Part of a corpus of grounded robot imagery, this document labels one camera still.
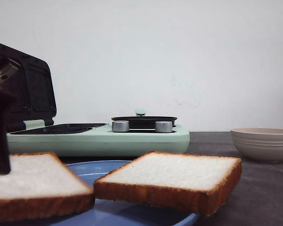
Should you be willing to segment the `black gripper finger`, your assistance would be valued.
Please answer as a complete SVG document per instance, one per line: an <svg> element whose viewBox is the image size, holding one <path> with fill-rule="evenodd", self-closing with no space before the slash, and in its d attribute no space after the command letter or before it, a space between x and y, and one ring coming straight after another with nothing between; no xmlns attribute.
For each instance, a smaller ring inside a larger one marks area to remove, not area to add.
<svg viewBox="0 0 283 226"><path fill-rule="evenodd" d="M0 56L0 175L7 175L11 171L6 116L16 100L3 90L2 84L17 71L18 68L8 58Z"/></svg>

